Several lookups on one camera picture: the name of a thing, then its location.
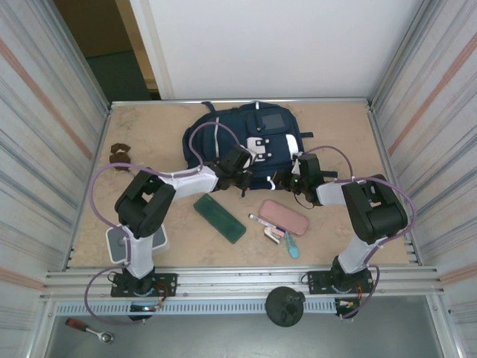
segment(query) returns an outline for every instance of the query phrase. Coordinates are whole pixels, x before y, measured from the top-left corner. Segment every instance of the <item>black round object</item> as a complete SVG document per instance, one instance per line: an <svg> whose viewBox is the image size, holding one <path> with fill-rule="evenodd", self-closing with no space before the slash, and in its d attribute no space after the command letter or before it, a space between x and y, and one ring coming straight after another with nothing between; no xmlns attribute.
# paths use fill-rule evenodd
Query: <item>black round object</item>
<svg viewBox="0 0 477 358"><path fill-rule="evenodd" d="M267 316L280 327L291 327L303 316L305 295L289 287L277 287L268 294L265 302Z"/></svg>

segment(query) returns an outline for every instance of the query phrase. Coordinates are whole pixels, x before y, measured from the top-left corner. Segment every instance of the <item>pen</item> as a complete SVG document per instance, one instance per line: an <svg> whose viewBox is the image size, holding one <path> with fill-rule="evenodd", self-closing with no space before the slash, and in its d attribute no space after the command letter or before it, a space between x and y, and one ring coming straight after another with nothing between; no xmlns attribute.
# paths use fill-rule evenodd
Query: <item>pen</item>
<svg viewBox="0 0 477 358"><path fill-rule="evenodd" d="M268 226L268 227L272 227L274 229L278 229L280 231L282 231L283 233L286 233L286 230L283 229L282 227L280 226L276 226L276 225L273 225L269 222L266 222L264 219L261 219L259 218L258 216L255 216L254 214L248 214L248 217L251 218L252 220L255 220L256 222L259 222L260 224L262 225L265 225L265 226Z"/></svg>

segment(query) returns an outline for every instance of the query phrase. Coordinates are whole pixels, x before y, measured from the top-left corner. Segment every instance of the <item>green pencil case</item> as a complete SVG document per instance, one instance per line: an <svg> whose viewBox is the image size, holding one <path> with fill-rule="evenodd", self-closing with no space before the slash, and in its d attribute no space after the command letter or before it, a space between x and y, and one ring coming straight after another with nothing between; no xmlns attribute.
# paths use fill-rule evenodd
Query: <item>green pencil case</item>
<svg viewBox="0 0 477 358"><path fill-rule="evenodd" d="M208 194L195 202L194 209L233 244L247 230L244 225Z"/></svg>

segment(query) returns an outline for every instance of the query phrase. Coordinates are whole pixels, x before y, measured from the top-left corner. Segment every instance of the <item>navy backpack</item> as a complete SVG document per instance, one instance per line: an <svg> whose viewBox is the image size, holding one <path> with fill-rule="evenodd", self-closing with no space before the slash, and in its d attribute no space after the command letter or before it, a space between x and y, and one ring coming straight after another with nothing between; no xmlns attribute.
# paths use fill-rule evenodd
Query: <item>navy backpack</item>
<svg viewBox="0 0 477 358"><path fill-rule="evenodd" d="M313 136L313 133L300 133L297 119L277 104L253 102L229 110L215 110L210 102L203 104L210 113L188 128L182 139L188 168L199 165L189 149L192 131L205 122L220 122L236 134L241 145L257 153L255 163L249 168L253 173L250 189L272 189L269 178L280 169L291 169L293 155L304 151L302 138ZM192 140L204 161L226 154L234 144L230 133L214 125L201 128Z"/></svg>

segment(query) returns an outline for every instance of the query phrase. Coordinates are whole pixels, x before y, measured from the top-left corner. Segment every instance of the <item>wooden tabletop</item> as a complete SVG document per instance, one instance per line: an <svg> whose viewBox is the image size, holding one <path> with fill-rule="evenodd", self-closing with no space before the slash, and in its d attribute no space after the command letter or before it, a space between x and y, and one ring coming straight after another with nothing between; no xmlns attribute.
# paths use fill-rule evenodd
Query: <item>wooden tabletop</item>
<svg viewBox="0 0 477 358"><path fill-rule="evenodd" d="M218 110L235 104L218 104ZM317 145L334 145L344 151L353 164L356 176L383 173L364 104L351 102L286 102L296 117L302 132L313 132L314 138L304 139L305 149ZM131 162L150 166L161 172L186 168L183 158L184 131L208 112L202 104L143 104L115 107L98 168L109 163L110 147L125 143L131 147ZM338 171L340 178L350 173L339 154L329 149L316 152L322 170ZM132 180L127 172L106 171L97 180L95 202L103 215L118 222L114 203ZM193 208L202 195L180 199L171 205L164 224L171 243L170 250L154 256L158 266L285 266L330 264L342 252L352 236L346 207L315 207L307 210L298 205L293 195L285 191L247 191L244 198L235 187L210 194L235 216L247 231L236 244L230 244ZM300 257L292 259L286 245L271 243L264 237L264 227L249 219L258 215L267 199L273 199L309 219L305 235L295 237ZM107 226L94 216L87 204L84 209L71 266L108 266L105 231ZM379 250L374 263L408 263L404 243L394 240Z"/></svg>

